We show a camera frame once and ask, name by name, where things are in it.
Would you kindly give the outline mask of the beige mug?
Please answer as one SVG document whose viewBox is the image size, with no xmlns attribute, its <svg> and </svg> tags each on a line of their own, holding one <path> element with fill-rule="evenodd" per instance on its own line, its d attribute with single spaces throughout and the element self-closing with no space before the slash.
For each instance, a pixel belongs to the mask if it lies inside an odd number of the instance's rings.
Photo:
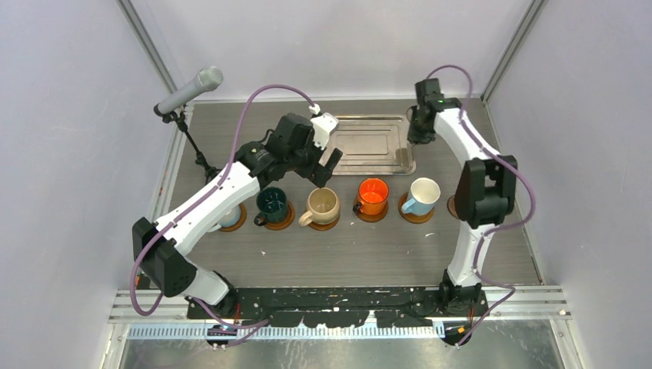
<svg viewBox="0 0 652 369">
<path fill-rule="evenodd" d="M 299 218 L 300 226 L 311 222 L 327 224 L 340 217 L 341 203 L 337 194 L 330 188 L 316 188 L 309 195 L 305 213 Z"/>
</svg>

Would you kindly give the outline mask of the orange mug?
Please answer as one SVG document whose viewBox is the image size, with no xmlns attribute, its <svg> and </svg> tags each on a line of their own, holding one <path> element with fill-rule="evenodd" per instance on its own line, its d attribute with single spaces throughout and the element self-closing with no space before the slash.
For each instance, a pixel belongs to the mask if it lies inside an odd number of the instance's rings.
<svg viewBox="0 0 652 369">
<path fill-rule="evenodd" d="M 388 200 L 389 187 L 380 178 L 364 179 L 358 186 L 356 201 L 363 201 L 372 204 L 382 203 Z"/>
</svg>

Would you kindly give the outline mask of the dark green mug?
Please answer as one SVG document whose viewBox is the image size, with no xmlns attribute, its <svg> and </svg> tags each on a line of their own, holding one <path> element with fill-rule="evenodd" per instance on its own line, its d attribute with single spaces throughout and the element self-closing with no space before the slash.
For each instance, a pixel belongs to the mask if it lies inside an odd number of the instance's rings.
<svg viewBox="0 0 652 369">
<path fill-rule="evenodd" d="M 255 202 L 259 210 L 254 218 L 257 226 L 280 224 L 288 216 L 288 197 L 280 188 L 268 187 L 261 190 Z"/>
</svg>

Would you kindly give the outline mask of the metal tray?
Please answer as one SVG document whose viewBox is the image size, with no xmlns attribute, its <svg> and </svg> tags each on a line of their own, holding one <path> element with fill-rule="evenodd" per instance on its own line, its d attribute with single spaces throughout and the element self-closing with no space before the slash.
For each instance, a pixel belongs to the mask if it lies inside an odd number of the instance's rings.
<svg viewBox="0 0 652 369">
<path fill-rule="evenodd" d="M 320 164 L 335 148 L 342 156 L 334 175 L 410 175 L 416 170 L 414 146 L 408 142 L 404 115 L 339 115 Z"/>
</svg>

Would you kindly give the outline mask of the orange brown coaster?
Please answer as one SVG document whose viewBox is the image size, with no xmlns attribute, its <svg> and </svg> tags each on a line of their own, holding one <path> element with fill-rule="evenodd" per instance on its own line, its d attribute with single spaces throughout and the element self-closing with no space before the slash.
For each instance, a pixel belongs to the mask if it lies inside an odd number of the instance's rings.
<svg viewBox="0 0 652 369">
<path fill-rule="evenodd" d="M 406 203 L 408 199 L 408 193 L 405 192 L 402 194 L 399 202 L 398 202 L 398 213 L 399 215 L 407 222 L 412 223 L 412 224 L 423 224 L 428 221 L 430 221 L 435 213 L 434 209 L 431 209 L 427 214 L 425 215 L 414 215 L 412 213 L 404 213 L 402 211 L 402 206 Z"/>
<path fill-rule="evenodd" d="M 244 224 L 246 217 L 246 207 L 240 203 L 218 221 L 218 230 L 221 232 L 237 231 Z"/>
</svg>

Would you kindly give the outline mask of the light blue mug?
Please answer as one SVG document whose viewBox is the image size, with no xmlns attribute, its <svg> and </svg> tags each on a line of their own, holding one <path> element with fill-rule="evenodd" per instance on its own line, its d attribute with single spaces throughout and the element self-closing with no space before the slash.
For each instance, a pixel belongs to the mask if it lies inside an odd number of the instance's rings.
<svg viewBox="0 0 652 369">
<path fill-rule="evenodd" d="M 435 180 L 418 178 L 412 182 L 406 200 L 401 205 L 401 212 L 413 216 L 425 216 L 434 209 L 440 196 L 441 189 Z"/>
</svg>

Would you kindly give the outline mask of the white blue mug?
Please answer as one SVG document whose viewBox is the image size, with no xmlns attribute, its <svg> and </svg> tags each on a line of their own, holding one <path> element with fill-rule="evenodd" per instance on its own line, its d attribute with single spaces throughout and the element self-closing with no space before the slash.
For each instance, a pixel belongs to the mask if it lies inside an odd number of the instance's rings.
<svg viewBox="0 0 652 369">
<path fill-rule="evenodd" d="M 223 216 L 219 221 L 217 221 L 211 228 L 208 229 L 208 232 L 218 231 L 221 228 L 229 228 L 236 225 L 241 217 L 240 206 L 232 208 L 225 216 Z"/>
</svg>

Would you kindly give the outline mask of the orange brown coaster front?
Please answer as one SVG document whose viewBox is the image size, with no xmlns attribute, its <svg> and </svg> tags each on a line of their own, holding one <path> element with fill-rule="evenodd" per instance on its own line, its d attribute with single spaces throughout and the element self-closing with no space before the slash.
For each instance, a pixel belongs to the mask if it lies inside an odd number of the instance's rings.
<svg viewBox="0 0 652 369">
<path fill-rule="evenodd" d="M 399 215 L 407 222 L 412 223 L 412 224 L 423 224 L 428 221 L 430 221 L 435 213 L 434 209 L 431 209 L 427 214 L 425 215 L 414 215 L 412 213 L 404 213 L 402 211 L 402 206 L 406 203 L 408 199 L 408 193 L 405 192 L 402 194 L 399 202 L 398 202 L 398 213 Z"/>
</svg>

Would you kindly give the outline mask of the dark wooden coaster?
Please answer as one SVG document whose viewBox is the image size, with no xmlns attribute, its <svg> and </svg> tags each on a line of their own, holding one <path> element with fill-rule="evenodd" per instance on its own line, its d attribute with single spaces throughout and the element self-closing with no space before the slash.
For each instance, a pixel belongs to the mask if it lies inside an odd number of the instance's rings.
<svg viewBox="0 0 652 369">
<path fill-rule="evenodd" d="M 457 211 L 455 209 L 455 204 L 454 204 L 454 196 L 450 196 L 449 199 L 447 200 L 447 210 L 449 214 L 453 217 L 458 219 Z"/>
</svg>

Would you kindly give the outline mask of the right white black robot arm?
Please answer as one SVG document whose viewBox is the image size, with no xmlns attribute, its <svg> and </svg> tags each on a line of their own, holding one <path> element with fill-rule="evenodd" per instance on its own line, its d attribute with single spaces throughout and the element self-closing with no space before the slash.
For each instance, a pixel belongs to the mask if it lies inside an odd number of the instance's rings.
<svg viewBox="0 0 652 369">
<path fill-rule="evenodd" d="M 461 164 L 452 208 L 460 221 L 453 260 L 435 295 L 439 310 L 459 315 L 481 301 L 481 279 L 495 229 L 515 206 L 517 160 L 501 155 L 471 124 L 462 102 L 447 98 L 436 78 L 414 85 L 416 103 L 409 109 L 407 139 L 425 145 L 440 136 Z"/>
</svg>

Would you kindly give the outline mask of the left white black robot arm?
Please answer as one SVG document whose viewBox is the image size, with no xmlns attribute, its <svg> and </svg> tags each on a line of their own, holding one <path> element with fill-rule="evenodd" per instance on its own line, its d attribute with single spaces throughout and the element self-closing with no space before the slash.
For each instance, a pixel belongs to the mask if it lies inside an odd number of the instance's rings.
<svg viewBox="0 0 652 369">
<path fill-rule="evenodd" d="M 282 116 L 265 142 L 243 144 L 233 162 L 185 203 L 156 221 L 141 218 L 134 223 L 136 270 L 143 271 L 165 297 L 197 298 L 215 317 L 229 317 L 236 306 L 230 284 L 188 255 L 229 211 L 286 173 L 293 171 L 324 187 L 342 156 L 334 149 L 328 161 L 320 163 L 338 126 L 336 117 L 328 113 L 313 118 Z"/>
</svg>

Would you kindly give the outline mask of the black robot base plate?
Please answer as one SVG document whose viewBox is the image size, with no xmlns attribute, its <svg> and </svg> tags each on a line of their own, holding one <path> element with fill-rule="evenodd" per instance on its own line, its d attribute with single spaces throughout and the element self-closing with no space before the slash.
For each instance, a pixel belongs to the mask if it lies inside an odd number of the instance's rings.
<svg viewBox="0 0 652 369">
<path fill-rule="evenodd" d="M 476 297 L 450 301 L 437 288 L 235 288 L 226 298 L 203 308 L 190 301 L 189 319 L 237 318 L 242 324 L 267 321 L 271 327 L 360 327 L 375 321 L 378 327 L 426 327 L 436 317 L 462 320 L 487 311 L 483 291 Z"/>
</svg>

